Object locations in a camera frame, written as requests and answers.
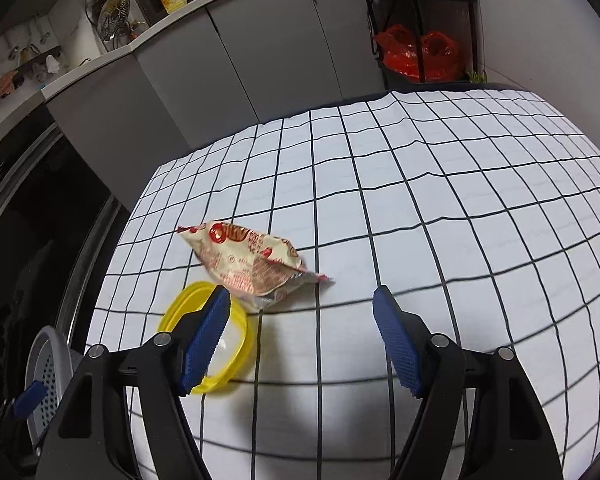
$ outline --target tablecloth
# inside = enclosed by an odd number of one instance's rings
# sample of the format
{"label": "tablecloth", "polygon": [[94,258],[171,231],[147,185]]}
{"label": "tablecloth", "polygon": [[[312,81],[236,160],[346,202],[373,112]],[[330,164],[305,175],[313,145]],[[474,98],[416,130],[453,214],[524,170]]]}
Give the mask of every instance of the tablecloth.
{"label": "tablecloth", "polygon": [[[376,480],[416,399],[388,367],[376,286],[459,345],[515,349],[564,477],[600,450],[600,152],[523,91],[391,92],[245,129],[155,171],[120,238],[88,344],[132,348],[188,283],[208,280],[179,224],[223,219],[289,238],[332,276],[250,323],[250,364],[220,394],[187,396],[212,475]],[[156,478],[138,394],[136,453]],[[470,423],[463,404],[445,478]]]}

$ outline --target table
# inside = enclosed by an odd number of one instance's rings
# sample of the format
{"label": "table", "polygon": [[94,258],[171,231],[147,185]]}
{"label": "table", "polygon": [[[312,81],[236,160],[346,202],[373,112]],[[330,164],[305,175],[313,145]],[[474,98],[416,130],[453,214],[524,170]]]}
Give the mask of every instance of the table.
{"label": "table", "polygon": [[[182,401],[215,479],[388,477],[418,407],[388,366],[371,295],[464,348],[512,346],[566,479],[600,450],[600,152],[530,92],[391,92],[252,126],[158,168],[120,238],[88,344],[138,346],[208,280],[177,225],[289,238],[331,285],[250,316],[227,390]],[[136,453],[156,478],[136,392]],[[456,478],[469,391],[445,478]]]}

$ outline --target kitchen cabinet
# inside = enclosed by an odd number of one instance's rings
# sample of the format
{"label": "kitchen cabinet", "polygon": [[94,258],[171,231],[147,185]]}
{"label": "kitchen cabinet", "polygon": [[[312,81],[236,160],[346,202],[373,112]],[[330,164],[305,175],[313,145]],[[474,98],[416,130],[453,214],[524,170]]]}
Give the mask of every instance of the kitchen cabinet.
{"label": "kitchen cabinet", "polygon": [[315,0],[343,99],[384,90],[364,0]]}
{"label": "kitchen cabinet", "polygon": [[192,149],[258,122],[205,9],[167,28],[135,54]]}
{"label": "kitchen cabinet", "polygon": [[80,156],[128,210],[157,166],[190,151],[134,56],[78,80],[47,106]]}
{"label": "kitchen cabinet", "polygon": [[218,0],[207,9],[260,122],[341,100],[312,0]]}

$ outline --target yellow lid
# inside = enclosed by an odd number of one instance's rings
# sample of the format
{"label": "yellow lid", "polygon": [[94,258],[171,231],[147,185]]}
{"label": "yellow lid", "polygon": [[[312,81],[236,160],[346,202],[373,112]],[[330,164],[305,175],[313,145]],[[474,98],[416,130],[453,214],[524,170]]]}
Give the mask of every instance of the yellow lid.
{"label": "yellow lid", "polygon": [[[156,332],[171,332],[182,316],[200,310],[212,291],[213,283],[195,282],[185,288],[164,313]],[[192,394],[206,394],[227,384],[240,369],[251,350],[253,337],[247,323],[247,315],[237,300],[231,297],[229,321],[220,336],[207,373]]]}

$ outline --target perforated plastic basket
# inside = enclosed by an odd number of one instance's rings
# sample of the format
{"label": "perforated plastic basket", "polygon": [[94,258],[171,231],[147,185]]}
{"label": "perforated plastic basket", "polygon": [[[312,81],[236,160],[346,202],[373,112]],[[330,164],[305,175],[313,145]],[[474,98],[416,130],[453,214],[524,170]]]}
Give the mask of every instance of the perforated plastic basket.
{"label": "perforated plastic basket", "polygon": [[34,446],[56,414],[62,394],[81,359],[78,352],[67,346],[64,336],[51,326],[42,327],[34,339],[27,359],[25,385],[41,381],[46,386],[46,397],[27,419]]}

